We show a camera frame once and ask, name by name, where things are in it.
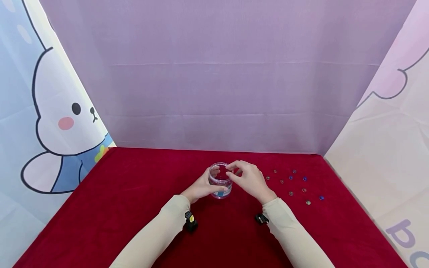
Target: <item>cartoon bunny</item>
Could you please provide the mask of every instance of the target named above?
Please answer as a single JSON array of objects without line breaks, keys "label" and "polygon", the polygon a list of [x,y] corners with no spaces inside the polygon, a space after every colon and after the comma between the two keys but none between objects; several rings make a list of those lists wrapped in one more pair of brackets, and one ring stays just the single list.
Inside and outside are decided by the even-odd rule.
[{"label": "cartoon bunny", "polygon": [[41,6],[29,5],[29,18],[32,12],[39,16],[33,25],[45,49],[36,63],[32,85],[36,135],[45,152],[24,165],[21,179],[39,193],[67,193],[85,178],[112,139],[47,18],[40,18],[37,9]]}]

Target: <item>bunny ear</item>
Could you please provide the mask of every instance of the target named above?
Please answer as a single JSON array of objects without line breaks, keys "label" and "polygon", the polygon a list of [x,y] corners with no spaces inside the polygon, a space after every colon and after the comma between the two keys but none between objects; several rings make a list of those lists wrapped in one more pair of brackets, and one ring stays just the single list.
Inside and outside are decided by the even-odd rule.
[{"label": "bunny ear", "polygon": [[43,48],[48,49],[49,47],[55,47],[60,44],[60,41],[58,40],[45,11],[40,5],[40,2],[34,0],[22,0],[22,4],[24,5],[31,26],[36,32]]}]

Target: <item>person's right hand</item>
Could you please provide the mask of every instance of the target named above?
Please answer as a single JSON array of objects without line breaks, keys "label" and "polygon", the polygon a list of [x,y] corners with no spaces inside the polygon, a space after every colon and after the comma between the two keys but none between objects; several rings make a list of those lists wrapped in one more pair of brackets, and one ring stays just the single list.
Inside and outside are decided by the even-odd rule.
[{"label": "person's right hand", "polygon": [[268,188],[262,172],[257,166],[246,161],[237,160],[227,165],[230,171],[239,169],[235,174],[227,172],[227,176],[248,194],[265,204],[277,198],[277,195]]}]

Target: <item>person's left hand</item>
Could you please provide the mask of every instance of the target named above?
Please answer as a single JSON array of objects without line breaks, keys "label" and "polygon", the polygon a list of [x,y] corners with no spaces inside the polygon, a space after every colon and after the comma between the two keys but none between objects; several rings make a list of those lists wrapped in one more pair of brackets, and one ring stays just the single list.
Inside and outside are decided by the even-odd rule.
[{"label": "person's left hand", "polygon": [[[201,177],[199,177],[191,186],[181,193],[182,196],[188,198],[191,204],[197,202],[198,199],[204,196],[208,196],[211,193],[226,192],[228,190],[228,188],[225,186],[210,185],[208,182],[209,171],[210,168],[207,168]],[[211,172],[212,176],[216,177],[216,175],[220,172],[219,167],[217,169],[213,169]]]}]

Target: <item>bunny eye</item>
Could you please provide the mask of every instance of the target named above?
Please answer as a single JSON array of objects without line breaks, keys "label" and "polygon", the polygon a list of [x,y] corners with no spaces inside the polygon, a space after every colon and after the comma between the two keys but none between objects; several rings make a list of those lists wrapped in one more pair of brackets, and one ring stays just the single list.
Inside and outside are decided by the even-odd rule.
[{"label": "bunny eye", "polygon": [[80,108],[80,105],[79,105],[79,103],[73,103],[72,104],[72,111],[73,111],[73,113],[75,114],[75,115],[78,115],[78,114],[80,114],[80,111],[81,111],[81,108]]}]

